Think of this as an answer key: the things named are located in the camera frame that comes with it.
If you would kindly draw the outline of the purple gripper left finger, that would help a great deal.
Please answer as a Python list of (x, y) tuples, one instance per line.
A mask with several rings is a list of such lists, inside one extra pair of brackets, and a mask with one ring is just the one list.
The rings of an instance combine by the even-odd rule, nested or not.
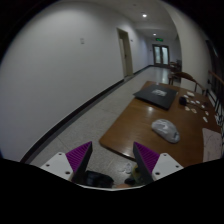
[(82, 181), (92, 151), (92, 142), (89, 141), (66, 154), (66, 158), (73, 170), (72, 181), (74, 183), (80, 183)]

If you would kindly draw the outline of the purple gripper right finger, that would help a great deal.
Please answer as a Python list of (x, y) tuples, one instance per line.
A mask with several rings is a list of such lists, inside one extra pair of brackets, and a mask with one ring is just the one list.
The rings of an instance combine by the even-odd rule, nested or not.
[(146, 146), (134, 142), (133, 153), (138, 165), (138, 169), (145, 184), (153, 182), (152, 171), (160, 157), (160, 155)]

